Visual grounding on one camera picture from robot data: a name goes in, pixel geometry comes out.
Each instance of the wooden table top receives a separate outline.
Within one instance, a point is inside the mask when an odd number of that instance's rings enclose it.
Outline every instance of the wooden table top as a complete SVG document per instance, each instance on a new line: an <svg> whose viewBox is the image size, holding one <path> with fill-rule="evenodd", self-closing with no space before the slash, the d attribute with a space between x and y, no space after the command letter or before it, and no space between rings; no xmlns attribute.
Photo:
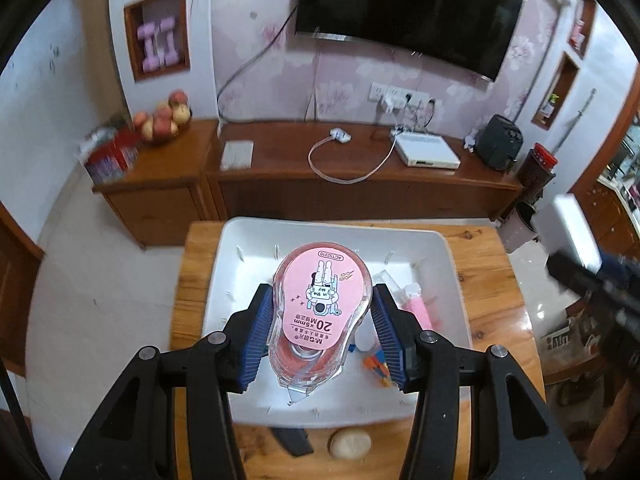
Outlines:
<svg viewBox="0 0 640 480"><path fill-rule="evenodd" d="M354 178L369 173L391 148L388 126L306 122L264 122L226 124L216 140L216 155L209 157L207 174L217 180L256 178L317 178L306 160L309 149L329 135L332 128L342 128L352 139L348 144L328 142L314 151L314 164L337 178ZM222 150L227 140L252 140L254 152L248 170L220 171ZM460 159L456 170L408 168L394 151L388 161L370 180L402 180L408 182L445 182L473 184L492 189L520 190L522 185L513 175L492 170L476 155L463 149L463 141L445 140Z"/></svg>
<svg viewBox="0 0 640 480"><path fill-rule="evenodd" d="M433 230L449 243L465 299L474 348L485 351L492 344L506 346L544 397L540 359L531 331L529 315L513 269L497 232L487 226L426 225L396 222L358 222L373 227ZM191 225L182 266L171 326L172 349L185 348L200 339L209 281L223 222ZM179 390L175 405L175 437L178 478L191 479L186 437L186 402ZM412 420L366 426L373 447L359 462L333 459L327 441L334 430L307 430L315 453L290 457L269 430L236 426L236 437L249 479L317 478L332 480L396 480L402 467ZM461 404L456 479L468 475L470 452L469 403Z"/></svg>
<svg viewBox="0 0 640 480"><path fill-rule="evenodd" d="M98 184L94 192L192 182L204 168L217 128L217 119L194 119L174 140L162 146L142 146L133 168L123 178Z"/></svg>

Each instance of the television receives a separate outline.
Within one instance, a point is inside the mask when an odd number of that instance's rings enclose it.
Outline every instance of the television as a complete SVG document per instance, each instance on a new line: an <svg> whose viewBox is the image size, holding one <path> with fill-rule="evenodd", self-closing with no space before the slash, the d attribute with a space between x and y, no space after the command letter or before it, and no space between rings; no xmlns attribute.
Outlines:
<svg viewBox="0 0 640 480"><path fill-rule="evenodd" d="M296 33L406 48L495 81L522 3L523 0L299 0Z"/></svg>

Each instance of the white tray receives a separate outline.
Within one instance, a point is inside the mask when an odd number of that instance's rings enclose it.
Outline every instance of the white tray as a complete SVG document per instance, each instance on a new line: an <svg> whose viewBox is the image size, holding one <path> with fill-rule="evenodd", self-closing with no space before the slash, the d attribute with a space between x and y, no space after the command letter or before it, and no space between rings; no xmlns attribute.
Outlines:
<svg viewBox="0 0 640 480"><path fill-rule="evenodd" d="M372 276L386 269L400 287L420 283L425 299L437 298L430 316L440 320L442 335L456 346L471 348L458 274L441 234L257 218L235 218L222 230L202 335L222 330L232 313L247 308L260 283L273 284L273 275L287 254L312 242L350 248ZM413 416L417 394L381 387L362 365L362 357L358 351L349 354L340 375L292 406L287 405L289 394L278 384L269 359L263 358L248 390L241 396L229 395L233 420L260 426L333 428Z"/></svg>

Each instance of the pink wallpaper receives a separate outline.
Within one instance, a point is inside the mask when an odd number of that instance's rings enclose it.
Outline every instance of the pink wallpaper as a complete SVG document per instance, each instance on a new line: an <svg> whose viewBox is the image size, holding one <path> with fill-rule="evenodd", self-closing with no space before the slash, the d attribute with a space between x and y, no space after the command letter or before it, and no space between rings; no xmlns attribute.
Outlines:
<svg viewBox="0 0 640 480"><path fill-rule="evenodd" d="M296 1L212 0L218 88L273 39ZM392 123L376 103L367 100L371 84L377 82L427 92L437 104L430 130L462 138L496 113L508 118L516 115L557 17L555 0L525 0L494 84L429 56L411 56L379 44L297 38L292 20L278 43L228 87L220 108L235 120L312 120L316 110L323 121ZM420 120L425 110L417 115ZM411 126L416 117L400 112L398 119Z"/></svg>

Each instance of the cartoon character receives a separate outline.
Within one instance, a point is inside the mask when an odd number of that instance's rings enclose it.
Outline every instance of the cartoon character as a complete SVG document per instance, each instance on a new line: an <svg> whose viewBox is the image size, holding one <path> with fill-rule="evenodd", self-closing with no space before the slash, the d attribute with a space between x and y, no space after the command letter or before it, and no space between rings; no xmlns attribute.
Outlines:
<svg viewBox="0 0 640 480"><path fill-rule="evenodd" d="M338 275L333 274L331 262L318 261L318 270L311 274L311 285L306 289L306 307L313 308L316 316L335 314L338 309Z"/></svg>

